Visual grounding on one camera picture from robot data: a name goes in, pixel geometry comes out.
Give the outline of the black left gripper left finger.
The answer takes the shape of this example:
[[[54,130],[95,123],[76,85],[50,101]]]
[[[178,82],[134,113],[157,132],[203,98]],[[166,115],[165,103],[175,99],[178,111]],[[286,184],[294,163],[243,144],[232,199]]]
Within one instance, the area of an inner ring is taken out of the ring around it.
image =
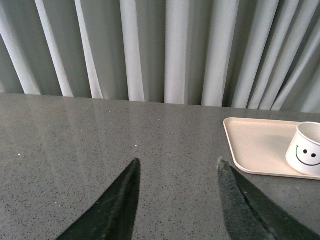
[[[140,160],[135,158],[102,196],[59,240],[132,239],[140,194]]]

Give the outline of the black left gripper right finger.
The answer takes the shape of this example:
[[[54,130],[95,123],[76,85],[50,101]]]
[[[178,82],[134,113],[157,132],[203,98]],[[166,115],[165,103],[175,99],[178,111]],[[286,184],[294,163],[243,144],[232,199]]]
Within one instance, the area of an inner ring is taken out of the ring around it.
[[[318,240],[320,236],[268,198],[228,161],[217,160],[224,225],[232,240]]]

